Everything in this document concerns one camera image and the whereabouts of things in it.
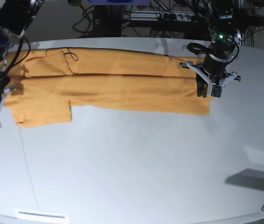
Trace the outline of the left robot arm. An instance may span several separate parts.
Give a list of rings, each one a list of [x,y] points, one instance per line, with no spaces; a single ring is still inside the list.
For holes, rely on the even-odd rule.
[[[210,45],[190,43],[187,49],[195,55],[204,54],[201,63],[188,61],[183,66],[195,72],[198,97],[221,98],[226,84],[241,81],[236,72],[226,67],[239,55],[241,31],[233,20],[232,2],[229,0],[193,0],[192,11],[199,25],[205,24]]]

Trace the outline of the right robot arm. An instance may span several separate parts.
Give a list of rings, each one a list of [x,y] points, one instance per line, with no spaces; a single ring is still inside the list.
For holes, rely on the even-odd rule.
[[[19,57],[23,35],[43,3],[43,0],[7,0],[0,9],[0,62],[5,62],[8,51],[13,46],[13,40],[19,40],[17,52],[11,63],[8,66],[4,65],[0,70],[0,102],[3,90],[10,82],[7,74]]]

